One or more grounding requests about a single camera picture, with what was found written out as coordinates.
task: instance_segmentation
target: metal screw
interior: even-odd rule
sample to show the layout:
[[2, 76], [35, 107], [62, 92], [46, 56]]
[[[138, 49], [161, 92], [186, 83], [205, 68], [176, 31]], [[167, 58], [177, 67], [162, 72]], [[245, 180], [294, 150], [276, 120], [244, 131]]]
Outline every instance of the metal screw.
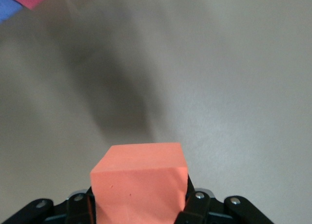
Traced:
[[82, 194], [78, 194], [75, 198], [74, 201], [80, 201], [83, 198]]
[[230, 199], [230, 201], [231, 201], [232, 204], [234, 204], [234, 205], [239, 205], [239, 204], [240, 204], [240, 200], [237, 199], [236, 197], [232, 197], [232, 198]]
[[36, 205], [36, 208], [42, 208], [47, 204], [46, 200], [42, 200], [39, 204]]
[[197, 193], [195, 194], [195, 196], [196, 196], [197, 198], [199, 198], [199, 199], [203, 199], [203, 198], [205, 197], [204, 194], [201, 193], [201, 192], [197, 192]]

